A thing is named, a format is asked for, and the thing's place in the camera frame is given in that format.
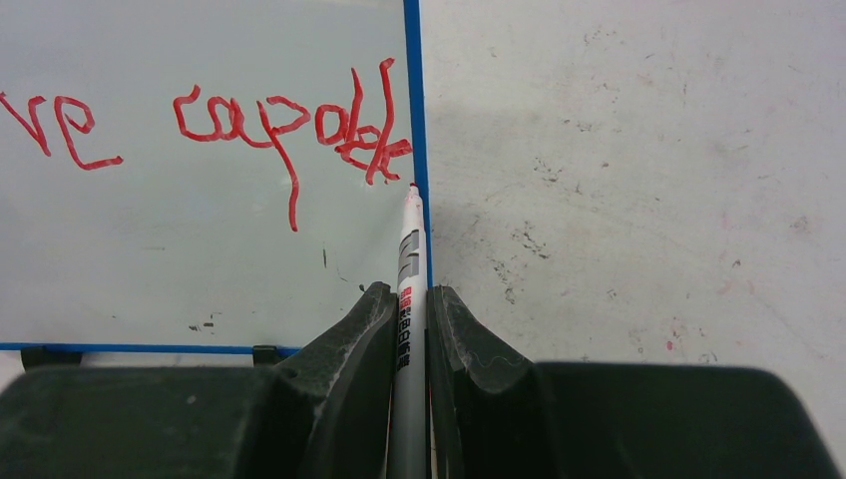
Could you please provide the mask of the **red whiteboard marker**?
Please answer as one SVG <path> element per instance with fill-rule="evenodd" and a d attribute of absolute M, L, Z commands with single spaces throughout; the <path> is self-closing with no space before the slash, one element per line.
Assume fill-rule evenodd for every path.
<path fill-rule="evenodd" d="M 403 208 L 397 278 L 396 360 L 392 388 L 388 478 L 427 478 L 426 232 L 419 189 L 409 187 Z"/>

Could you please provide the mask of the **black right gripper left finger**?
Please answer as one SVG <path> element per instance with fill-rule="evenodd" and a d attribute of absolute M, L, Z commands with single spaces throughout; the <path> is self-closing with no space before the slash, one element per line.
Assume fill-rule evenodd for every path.
<path fill-rule="evenodd" d="M 1 396 L 5 478 L 375 478 L 397 297 L 375 282 L 275 365 L 40 367 Z"/>

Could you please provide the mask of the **blue-framed whiteboard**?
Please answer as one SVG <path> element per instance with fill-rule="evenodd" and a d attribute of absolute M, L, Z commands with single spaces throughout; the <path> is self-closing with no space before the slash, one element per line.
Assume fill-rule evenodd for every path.
<path fill-rule="evenodd" d="M 5 1 L 1 346 L 301 346 L 425 171 L 416 1 Z"/>

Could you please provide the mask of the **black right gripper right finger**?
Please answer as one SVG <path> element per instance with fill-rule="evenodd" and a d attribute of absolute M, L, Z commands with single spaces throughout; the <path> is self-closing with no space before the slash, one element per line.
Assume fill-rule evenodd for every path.
<path fill-rule="evenodd" d="M 836 478 L 802 403 L 759 369 L 535 362 L 457 292 L 427 294 L 441 478 Z"/>

